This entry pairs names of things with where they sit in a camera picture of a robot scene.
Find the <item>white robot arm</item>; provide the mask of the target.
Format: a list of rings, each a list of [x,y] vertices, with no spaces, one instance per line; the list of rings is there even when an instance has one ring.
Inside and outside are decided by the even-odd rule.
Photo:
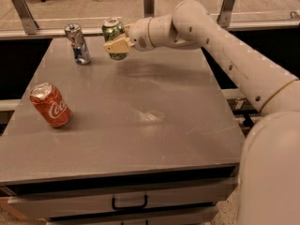
[[[193,0],[170,15],[129,24],[104,44],[108,53],[157,47],[206,49],[262,115],[242,149],[237,225],[300,225],[300,79],[221,28]]]

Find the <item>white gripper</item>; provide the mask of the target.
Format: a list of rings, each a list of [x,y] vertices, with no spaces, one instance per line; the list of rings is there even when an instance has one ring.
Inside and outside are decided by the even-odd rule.
[[[150,38],[150,22],[152,17],[140,19],[135,23],[125,24],[129,37],[120,37],[107,41],[103,44],[107,53],[129,53],[131,48],[140,52],[152,51],[155,49]]]

